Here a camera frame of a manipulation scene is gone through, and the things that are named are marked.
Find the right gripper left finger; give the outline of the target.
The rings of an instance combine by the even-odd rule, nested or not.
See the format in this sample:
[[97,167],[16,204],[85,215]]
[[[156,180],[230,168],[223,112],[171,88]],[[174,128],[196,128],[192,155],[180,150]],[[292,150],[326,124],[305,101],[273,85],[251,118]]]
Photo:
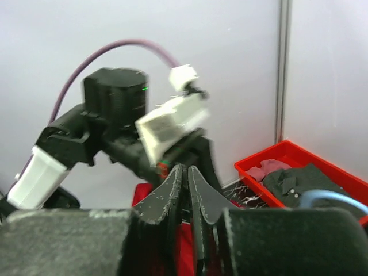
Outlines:
[[177,228],[181,223],[183,167],[174,166],[164,182],[133,208],[139,215],[138,241],[143,275],[177,275]]

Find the dark striped shirt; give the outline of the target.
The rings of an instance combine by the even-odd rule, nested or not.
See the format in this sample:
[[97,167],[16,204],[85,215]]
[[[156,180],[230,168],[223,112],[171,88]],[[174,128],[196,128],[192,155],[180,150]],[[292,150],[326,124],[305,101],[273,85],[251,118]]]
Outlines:
[[349,195],[313,164],[272,172],[264,178],[262,184],[287,207],[298,207],[300,197],[308,190],[330,190]]

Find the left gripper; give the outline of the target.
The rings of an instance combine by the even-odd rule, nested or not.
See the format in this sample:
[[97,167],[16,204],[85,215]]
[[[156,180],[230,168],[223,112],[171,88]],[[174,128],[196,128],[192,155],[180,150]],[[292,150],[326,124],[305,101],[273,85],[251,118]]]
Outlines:
[[204,129],[196,129],[180,139],[161,158],[156,172],[165,179],[176,164],[196,166],[205,180],[215,190],[221,190],[219,179],[211,156],[212,141],[205,137]]

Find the pink cloth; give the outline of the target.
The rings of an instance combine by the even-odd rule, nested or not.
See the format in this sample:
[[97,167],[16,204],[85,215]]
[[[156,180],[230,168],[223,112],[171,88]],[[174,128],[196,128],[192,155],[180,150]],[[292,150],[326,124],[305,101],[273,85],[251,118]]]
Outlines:
[[270,173],[278,170],[287,170],[291,167],[276,159],[267,159],[260,162],[260,167],[251,167],[246,173],[257,182],[263,181],[263,179]]

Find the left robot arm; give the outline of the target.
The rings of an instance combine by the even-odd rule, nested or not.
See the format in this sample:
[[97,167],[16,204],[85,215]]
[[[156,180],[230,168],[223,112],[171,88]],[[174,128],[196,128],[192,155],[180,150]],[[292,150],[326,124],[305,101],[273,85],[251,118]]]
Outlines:
[[60,187],[78,163],[94,165],[98,152],[158,187],[177,163],[195,165],[217,191],[221,185],[202,129],[169,150],[152,166],[135,127],[146,114],[147,76],[133,69],[102,68],[83,81],[85,100],[41,132],[21,178],[1,199],[1,217],[21,209],[78,208],[79,201]]

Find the red skirt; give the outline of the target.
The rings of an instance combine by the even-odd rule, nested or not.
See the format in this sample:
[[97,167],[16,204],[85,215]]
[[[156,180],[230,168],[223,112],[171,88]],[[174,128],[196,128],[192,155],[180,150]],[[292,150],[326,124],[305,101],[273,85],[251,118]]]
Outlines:
[[[132,205],[135,206],[154,190],[150,183],[140,183],[135,188]],[[176,275],[194,275],[194,242],[191,225],[182,223],[177,226],[175,265]],[[159,257],[140,259],[134,256],[129,261],[131,267],[121,275],[165,275],[170,271],[165,268],[164,261]]]

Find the red plastic bin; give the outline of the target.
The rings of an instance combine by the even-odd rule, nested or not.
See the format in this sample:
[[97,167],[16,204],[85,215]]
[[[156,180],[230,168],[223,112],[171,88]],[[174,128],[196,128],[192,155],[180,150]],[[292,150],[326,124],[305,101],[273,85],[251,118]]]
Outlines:
[[235,163],[243,183],[270,207],[297,206],[314,189],[331,190],[367,204],[367,182],[289,142]]

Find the light blue wire hanger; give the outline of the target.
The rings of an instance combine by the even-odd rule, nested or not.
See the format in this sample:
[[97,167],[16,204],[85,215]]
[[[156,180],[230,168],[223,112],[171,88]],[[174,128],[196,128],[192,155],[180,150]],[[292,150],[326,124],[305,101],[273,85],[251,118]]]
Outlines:
[[314,189],[306,191],[300,198],[299,207],[301,208],[311,208],[315,201],[318,200],[335,200],[339,202],[344,202],[349,204],[367,216],[367,206],[363,203],[347,196],[334,191]]

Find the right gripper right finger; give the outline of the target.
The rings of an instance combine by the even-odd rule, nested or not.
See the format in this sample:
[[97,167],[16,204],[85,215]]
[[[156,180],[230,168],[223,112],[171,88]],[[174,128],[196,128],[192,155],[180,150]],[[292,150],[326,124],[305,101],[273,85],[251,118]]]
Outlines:
[[211,187],[196,166],[188,169],[195,275],[221,275],[216,224],[224,209],[238,209]]

